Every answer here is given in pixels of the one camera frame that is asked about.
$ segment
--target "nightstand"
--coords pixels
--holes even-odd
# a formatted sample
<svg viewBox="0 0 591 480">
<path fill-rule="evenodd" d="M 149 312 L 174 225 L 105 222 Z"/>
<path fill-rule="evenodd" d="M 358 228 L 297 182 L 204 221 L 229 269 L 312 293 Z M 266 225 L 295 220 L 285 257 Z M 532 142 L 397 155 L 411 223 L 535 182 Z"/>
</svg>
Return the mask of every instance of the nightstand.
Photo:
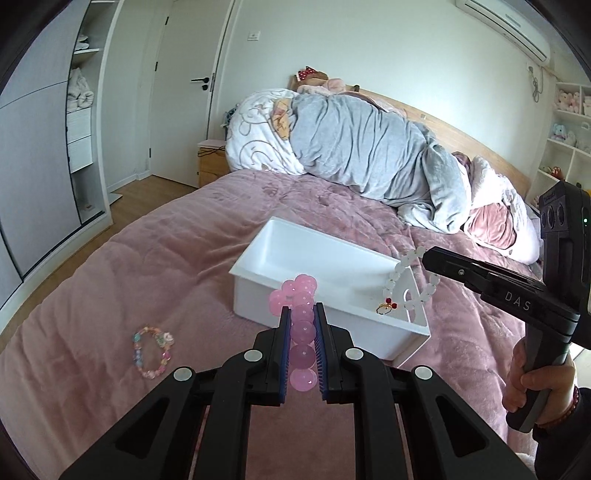
<svg viewBox="0 0 591 480">
<path fill-rule="evenodd" d="M 226 151 L 220 150 L 225 145 L 220 140 L 205 140 L 199 144 L 199 188 L 230 173 Z"/>
</svg>

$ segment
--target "silver screw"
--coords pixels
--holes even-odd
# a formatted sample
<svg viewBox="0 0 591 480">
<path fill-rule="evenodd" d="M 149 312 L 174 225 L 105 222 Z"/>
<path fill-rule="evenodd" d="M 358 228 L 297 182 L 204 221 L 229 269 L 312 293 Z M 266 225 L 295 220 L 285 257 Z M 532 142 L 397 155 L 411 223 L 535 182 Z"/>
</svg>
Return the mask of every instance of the silver screw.
<svg viewBox="0 0 591 480">
<path fill-rule="evenodd" d="M 193 376 L 193 373 L 187 367 L 177 368 L 173 377 L 178 382 L 184 382 Z"/>
<path fill-rule="evenodd" d="M 433 376 L 433 371 L 429 367 L 417 367 L 414 374 L 421 380 L 429 380 Z"/>
<path fill-rule="evenodd" d="M 345 352 L 345 356 L 350 360 L 361 360 L 363 358 L 363 350 L 359 350 L 358 348 L 349 348 Z"/>
<path fill-rule="evenodd" d="M 262 353 L 259 350 L 249 350 L 244 353 L 244 360 L 247 362 L 258 362 L 262 358 Z"/>
</svg>

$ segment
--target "hand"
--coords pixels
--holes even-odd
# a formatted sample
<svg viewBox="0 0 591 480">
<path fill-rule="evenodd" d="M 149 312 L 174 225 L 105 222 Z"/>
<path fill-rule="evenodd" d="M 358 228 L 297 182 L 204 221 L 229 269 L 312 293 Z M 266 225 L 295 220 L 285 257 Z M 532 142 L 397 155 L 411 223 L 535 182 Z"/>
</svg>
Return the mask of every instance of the hand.
<svg viewBox="0 0 591 480">
<path fill-rule="evenodd" d="M 552 392 L 548 397 L 548 403 L 536 423 L 542 425 L 559 419 L 573 402 L 574 382 L 577 375 L 573 359 L 569 354 L 564 365 L 542 367 L 524 374 L 525 361 L 525 341 L 522 338 L 513 349 L 511 369 L 503 393 L 503 407 L 510 412 L 515 412 L 525 405 L 525 390 L 539 391 L 549 388 Z"/>
</svg>

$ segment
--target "white door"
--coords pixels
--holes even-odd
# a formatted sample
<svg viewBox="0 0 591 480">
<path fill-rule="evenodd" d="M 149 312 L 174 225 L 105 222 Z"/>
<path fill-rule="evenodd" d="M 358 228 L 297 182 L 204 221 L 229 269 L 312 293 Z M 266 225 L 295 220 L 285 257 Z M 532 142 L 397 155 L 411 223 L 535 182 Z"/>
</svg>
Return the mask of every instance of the white door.
<svg viewBox="0 0 591 480">
<path fill-rule="evenodd" d="M 207 138 L 212 77 L 232 3 L 173 3 L 154 73 L 150 110 L 153 175 L 197 186 L 197 144 Z"/>
</svg>

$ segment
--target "headboard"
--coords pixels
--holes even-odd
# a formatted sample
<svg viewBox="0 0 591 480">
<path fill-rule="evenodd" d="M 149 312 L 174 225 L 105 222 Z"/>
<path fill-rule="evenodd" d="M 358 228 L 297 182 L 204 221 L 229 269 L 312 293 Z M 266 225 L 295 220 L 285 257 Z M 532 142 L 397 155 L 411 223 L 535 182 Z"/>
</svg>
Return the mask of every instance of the headboard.
<svg viewBox="0 0 591 480">
<path fill-rule="evenodd" d="M 290 89 L 295 90 L 294 87 L 297 85 L 297 79 L 293 76 L 290 79 Z M 443 120 L 429 115 L 426 112 L 419 110 L 413 106 L 407 105 L 406 103 L 399 102 L 391 99 L 379 93 L 373 93 L 368 90 L 363 90 L 359 85 L 349 86 L 347 90 L 354 90 L 355 92 L 363 93 L 370 97 L 379 97 L 380 99 L 390 103 L 392 106 L 403 109 L 407 113 L 407 118 L 412 121 L 421 122 L 425 124 L 431 131 L 437 135 L 439 143 L 443 145 L 450 152 L 460 151 L 465 153 L 470 158 L 474 158 L 476 155 L 480 155 L 488 160 L 491 167 L 495 169 L 495 172 L 500 173 L 507 177 L 517 192 L 525 198 L 527 191 L 530 189 L 530 179 L 521 173 L 517 168 L 507 162 L 499 154 L 493 152 L 490 148 L 481 144 L 479 141 L 472 138 L 470 135 L 458 130 L 457 128 L 445 123 Z"/>
</svg>

